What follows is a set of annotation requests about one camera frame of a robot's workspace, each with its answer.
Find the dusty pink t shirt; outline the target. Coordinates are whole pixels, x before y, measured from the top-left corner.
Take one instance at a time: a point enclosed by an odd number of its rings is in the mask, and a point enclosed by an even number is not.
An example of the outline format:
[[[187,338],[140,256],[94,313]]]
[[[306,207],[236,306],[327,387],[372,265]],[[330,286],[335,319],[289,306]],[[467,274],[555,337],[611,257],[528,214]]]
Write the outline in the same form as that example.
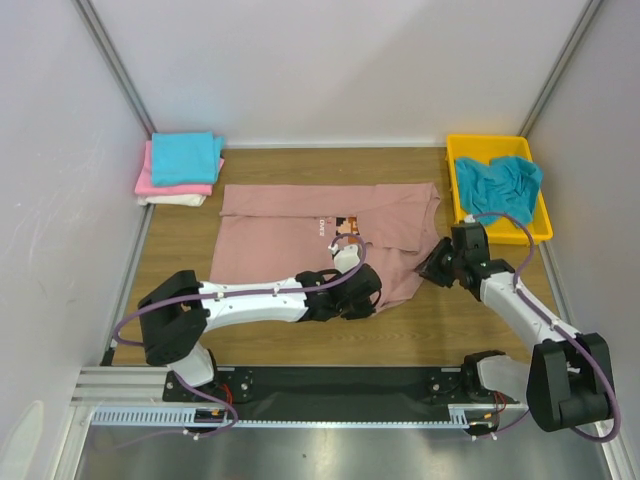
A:
[[[364,240],[382,282],[377,308],[410,300],[416,267],[439,241],[432,183],[371,186],[228,185],[209,275],[214,283],[263,283],[332,267],[331,241]]]

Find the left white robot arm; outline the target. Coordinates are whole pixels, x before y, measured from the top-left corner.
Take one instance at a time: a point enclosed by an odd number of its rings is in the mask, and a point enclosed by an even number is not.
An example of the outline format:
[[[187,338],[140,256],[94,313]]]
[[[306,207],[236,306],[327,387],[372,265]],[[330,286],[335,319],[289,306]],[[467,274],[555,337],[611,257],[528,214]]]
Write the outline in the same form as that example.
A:
[[[214,329],[260,321],[326,322],[372,316],[382,282],[368,264],[342,274],[335,269],[305,271],[265,284],[224,285],[175,273],[138,303],[146,363],[167,366],[185,380],[199,400],[220,388],[213,354],[200,337]]]

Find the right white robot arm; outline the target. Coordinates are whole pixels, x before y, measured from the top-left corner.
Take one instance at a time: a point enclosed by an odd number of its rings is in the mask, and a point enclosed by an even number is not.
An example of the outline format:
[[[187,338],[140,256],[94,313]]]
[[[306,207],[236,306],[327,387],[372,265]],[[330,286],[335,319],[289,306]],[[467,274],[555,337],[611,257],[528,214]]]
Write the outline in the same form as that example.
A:
[[[441,287],[459,284],[530,347],[526,404],[542,430],[570,429],[598,443],[618,436],[621,412],[606,340],[554,315],[526,288],[519,269],[492,258],[481,223],[454,225],[416,271]]]

